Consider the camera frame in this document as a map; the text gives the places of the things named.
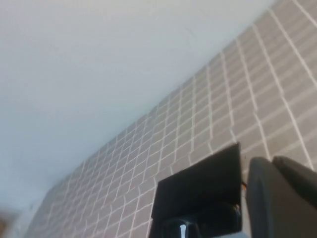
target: gray wall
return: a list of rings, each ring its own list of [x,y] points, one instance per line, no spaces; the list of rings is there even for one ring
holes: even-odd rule
[[[145,238],[155,184],[240,141],[317,169],[317,2],[280,1],[55,186],[27,238]]]

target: gray tile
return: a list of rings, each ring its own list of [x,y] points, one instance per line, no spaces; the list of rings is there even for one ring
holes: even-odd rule
[[[175,139],[176,139],[176,130],[174,130],[170,134],[166,135],[166,137],[163,139],[164,140],[163,146],[168,145],[169,143],[171,143]]]
[[[177,147],[182,146],[183,144],[190,141],[191,139],[192,139],[192,130],[190,129],[178,137]]]
[[[130,181],[131,178],[132,178],[132,174],[133,174],[133,171],[132,171],[132,170],[130,170],[129,172],[126,172],[126,173],[122,176],[121,184],[124,184],[124,183]]]
[[[185,156],[176,160],[176,162],[172,164],[172,171],[175,174],[181,170],[188,168],[189,166],[190,166],[189,156]]]
[[[219,110],[212,113],[212,121],[216,122],[221,118],[229,115],[229,106],[225,105],[224,107],[220,108]]]
[[[194,125],[194,135],[200,134],[203,130],[210,127],[210,117],[206,117],[201,120],[198,124]]]
[[[146,161],[143,161],[142,163],[138,164],[135,169],[134,169],[134,172],[133,172],[133,176],[135,175],[138,175],[142,172],[145,171],[145,168],[146,168],[146,165],[147,165],[147,162]]]
[[[204,159],[205,157],[207,157],[210,154],[211,154],[211,150],[209,148],[208,143],[204,143],[190,153],[190,155],[189,155],[190,162],[191,162],[191,164],[194,164],[194,163]]]
[[[122,207],[124,205],[124,197],[118,197],[117,199],[114,200],[113,203],[111,203],[111,208],[112,211],[117,210],[119,207]]]
[[[111,226],[111,225],[117,223],[118,221],[120,221],[122,212],[123,212],[123,207],[121,207],[121,208],[119,208],[119,209],[113,211],[113,212],[110,214],[108,226]]]
[[[225,130],[224,132],[218,134],[210,141],[210,146],[212,151],[215,152],[224,146],[231,144],[233,142],[232,135],[229,130]]]
[[[138,196],[139,196],[139,190],[137,188],[131,189],[124,195],[125,203],[129,203],[130,201],[137,198]]]
[[[306,96],[297,102],[290,105],[291,111],[295,118],[298,118],[303,113],[311,110],[316,106],[317,102],[317,90],[312,93],[306,94]]]
[[[138,211],[135,215],[135,220],[133,226],[137,227],[145,222],[147,222],[151,215],[151,205],[143,207],[140,211]]]
[[[232,109],[234,110],[235,108],[238,108],[241,104],[249,100],[251,100],[251,93],[249,88],[246,88],[244,91],[239,93],[238,96],[234,98],[231,97]]]
[[[150,155],[148,158],[147,167],[152,166],[153,164],[157,163],[160,159],[160,151],[155,152],[154,154]]]
[[[280,110],[283,107],[285,107],[284,102],[280,97],[278,97],[268,101],[265,105],[263,105],[257,111],[257,115],[260,120],[263,120],[266,117],[270,116],[272,113],[275,113],[276,111]]]
[[[197,148],[201,144],[210,141],[210,139],[211,139],[210,128],[207,128],[206,130],[204,130],[203,132],[201,132],[200,134],[194,137],[194,148]]]
[[[276,133],[274,136],[267,138],[267,147],[271,155],[275,155],[280,150],[298,141],[299,138],[293,127],[282,132]]]
[[[311,110],[310,114],[297,120],[297,126],[303,137],[317,129],[317,108]]]
[[[126,182],[122,185],[120,185],[120,187],[118,188],[118,194],[117,196],[123,196],[127,191],[129,191],[129,187],[130,187],[130,182]]]
[[[144,180],[147,180],[148,178],[156,175],[159,171],[159,163],[156,163],[154,165],[151,165],[150,167],[147,167],[147,169],[144,171]]]
[[[216,123],[213,123],[212,125],[212,133],[214,136],[222,133],[224,130],[229,129],[231,127],[231,120],[230,116],[226,116],[220,120],[218,120]]]
[[[105,237],[115,237],[118,231],[119,223],[107,227],[106,232],[105,232]]]
[[[168,145],[166,145],[165,147],[162,148],[161,157],[164,158],[167,155],[169,155],[170,153],[174,152],[175,147],[176,147],[176,141],[174,140],[172,143],[169,143]]]
[[[254,115],[249,115],[244,120],[236,123],[232,127],[233,134],[238,136],[239,134],[243,133],[250,127],[253,127],[257,124],[257,120]]]
[[[188,131],[189,129],[191,129],[193,126],[193,121],[190,118],[189,120],[185,121],[183,124],[181,124],[179,126],[178,129],[178,135],[182,135],[184,132]]]
[[[110,217],[110,216],[103,217],[102,219],[100,219],[100,220],[98,221],[97,226],[96,226],[96,228],[95,228],[95,233],[104,232],[104,231],[105,231],[105,228],[106,228],[106,226],[107,226],[109,217]]]
[[[253,107],[252,101],[247,101],[241,107],[233,110],[232,114],[233,114],[234,123],[244,119],[249,114],[253,114],[253,111],[254,111],[254,107]]]
[[[145,223],[135,229],[131,232],[131,238],[141,238],[141,237],[147,237],[148,232],[148,223]]]
[[[143,174],[139,174],[132,178],[130,188],[134,188],[136,186],[139,186],[143,181]]]
[[[306,155],[301,143],[297,143],[296,146],[291,147],[277,155],[286,156],[288,158],[295,160],[298,163],[301,163],[302,165],[308,162],[308,159],[306,158]]]
[[[162,170],[168,166],[170,166],[175,160],[175,152],[167,155],[166,157],[162,158],[160,161],[159,170]]]
[[[133,219],[134,219],[134,214],[121,220],[119,230],[118,230],[118,235],[124,234],[131,229],[133,224]]]
[[[283,126],[292,123],[291,117],[286,109],[278,112],[273,117],[263,122],[263,131],[266,136],[275,133]]]
[[[171,172],[170,167],[165,167],[165,169],[160,170],[158,172],[158,174],[155,176],[155,181],[159,182],[162,179],[165,179],[165,178],[167,178],[167,177],[169,177],[171,175],[172,175],[172,172]]]
[[[138,199],[134,199],[130,201],[129,203],[125,204],[122,217],[125,218],[132,213],[134,213],[137,210],[137,205],[138,205]]]
[[[144,183],[139,185],[140,193],[145,193],[146,191],[149,191],[155,187],[155,181],[154,178],[150,178],[146,180]]]
[[[305,139],[305,146],[311,158],[317,157],[317,134],[310,139]]]
[[[182,146],[178,147],[178,149],[176,150],[176,158],[181,158],[185,155],[187,155],[189,152],[191,152],[192,150],[192,142],[189,141],[185,144],[183,144]]]
[[[154,198],[154,189],[147,191],[146,193],[142,194],[139,198],[139,203],[138,203],[138,210],[142,209],[143,207],[151,204],[153,202]]]

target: white grout line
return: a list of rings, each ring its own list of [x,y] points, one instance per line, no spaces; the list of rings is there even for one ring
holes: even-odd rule
[[[293,3],[302,11],[302,13],[312,22],[312,24],[317,28],[317,21],[311,17],[311,15],[300,5],[297,0],[293,0]]]
[[[229,114],[230,114],[230,122],[231,126],[233,126],[233,113],[232,113],[232,104],[230,99],[230,92],[229,92],[229,84],[228,84],[228,78],[227,78],[227,71],[226,71],[226,63],[223,52],[220,53],[221,56],[221,65],[222,65],[222,71],[223,71],[223,77],[226,84],[226,92],[227,92],[227,99],[228,99],[228,105],[229,105]]]
[[[134,212],[134,217],[133,217],[133,222],[132,222],[129,238],[131,238],[131,235],[132,235],[132,229],[133,229],[133,225],[134,225],[134,220],[135,220],[135,217],[137,215],[137,209],[138,209],[139,201],[140,201],[140,197],[141,197],[141,191],[140,191],[139,187],[138,187],[138,191],[139,191],[138,202],[137,202],[137,205],[136,205],[136,208],[135,208],[135,212]]]
[[[302,63],[303,67],[305,68],[305,70],[307,71],[310,79],[312,80],[313,84],[315,85],[315,87],[317,88],[317,81],[315,80],[311,70],[309,69],[309,67],[307,66],[306,62],[304,61],[304,59],[301,57],[301,54],[298,52],[298,49],[296,48],[296,46],[294,45],[294,43],[292,42],[290,36],[287,34],[287,32],[285,31],[284,27],[282,26],[282,24],[280,23],[280,21],[278,20],[278,18],[276,17],[276,15],[274,14],[274,12],[269,9],[269,12],[272,16],[272,18],[275,20],[276,24],[278,25],[278,28],[282,31],[283,35],[285,36],[286,40],[288,41],[288,43],[290,44],[290,46],[292,47],[293,51],[295,52],[295,54],[297,55],[298,59],[300,60],[300,62]]]
[[[272,17],[274,18],[275,16],[273,15],[273,13],[272,13],[272,11],[271,11],[270,9],[269,9],[269,12],[271,13]],[[270,60],[270,58],[269,58],[269,56],[268,56],[268,54],[267,54],[265,45],[264,45],[264,43],[263,43],[263,41],[262,41],[262,39],[261,39],[261,36],[260,36],[260,34],[259,34],[258,30],[257,30],[257,27],[256,27],[254,24],[253,24],[252,27],[253,27],[254,33],[256,34],[256,37],[257,37],[257,39],[258,39],[258,41],[259,41],[259,44],[260,44],[260,46],[261,46],[261,48],[262,48],[262,51],[263,51],[263,53],[264,53],[264,56],[265,56],[266,61],[267,61],[267,63],[268,63],[268,66],[269,66],[269,68],[270,68],[270,70],[271,70],[271,72],[272,72],[272,75],[273,75],[274,79],[275,79],[276,85],[277,85],[277,87],[278,87],[279,90],[280,90],[281,98],[282,98],[282,100],[283,100],[283,102],[284,102],[284,105],[285,105],[287,111],[288,111],[288,114],[289,114],[290,117],[291,117],[293,126],[294,126],[294,128],[295,128],[295,130],[296,130],[296,133],[297,133],[297,135],[298,135],[298,137],[299,137],[299,140],[300,140],[300,142],[301,142],[301,144],[302,144],[302,146],[303,146],[303,149],[304,149],[304,152],[305,152],[305,156],[307,157],[307,159],[308,159],[308,161],[309,161],[309,163],[310,163],[310,165],[311,165],[311,168],[314,169],[313,164],[312,164],[312,161],[311,161],[311,158],[310,158],[309,153],[308,153],[308,151],[307,151],[307,149],[306,149],[304,140],[303,140],[302,135],[301,135],[301,133],[300,133],[300,131],[299,131],[299,129],[298,129],[298,125],[297,125],[297,123],[296,123],[296,120],[295,120],[295,118],[294,118],[294,115],[293,115],[293,113],[291,112],[290,107],[289,107],[287,101],[286,101],[285,98],[284,98],[283,89],[282,89],[282,87],[281,87],[281,85],[280,85],[280,83],[279,83],[279,81],[278,81],[278,77],[277,77],[277,75],[276,75],[276,72],[275,72],[275,69],[274,69],[274,67],[273,67],[273,65],[272,65],[272,62],[271,62],[271,60]]]
[[[241,48],[239,39],[236,39],[236,43],[237,43],[237,47],[238,47],[238,50],[239,50],[239,55],[240,55],[240,58],[241,58],[241,61],[242,61],[243,67],[244,67],[246,80],[247,80],[247,83],[248,83],[248,86],[249,86],[249,89],[250,89],[253,107],[254,107],[254,110],[257,111],[258,110],[258,106],[257,106],[256,100],[255,100],[255,97],[254,97],[253,90],[252,90],[252,85],[251,85],[251,81],[250,81],[249,71],[248,71],[248,68],[247,68],[247,64],[246,64],[246,60],[245,60],[244,54],[242,52],[242,48]]]
[[[196,104],[196,77],[193,80],[193,98],[192,98],[192,134],[191,134],[191,150],[194,149],[194,121],[195,121],[195,104]]]
[[[258,115],[256,113],[254,113],[254,117],[256,118],[257,123],[258,123],[258,127],[260,129],[260,133],[261,133],[261,137],[262,137],[262,141],[263,141],[263,145],[264,145],[264,148],[265,148],[265,153],[266,153],[267,159],[270,160],[271,156],[270,156],[269,151],[268,151],[268,147],[267,147],[267,143],[266,143],[265,134],[264,134],[264,130],[263,130],[262,124],[261,124],[260,119],[258,118]]]

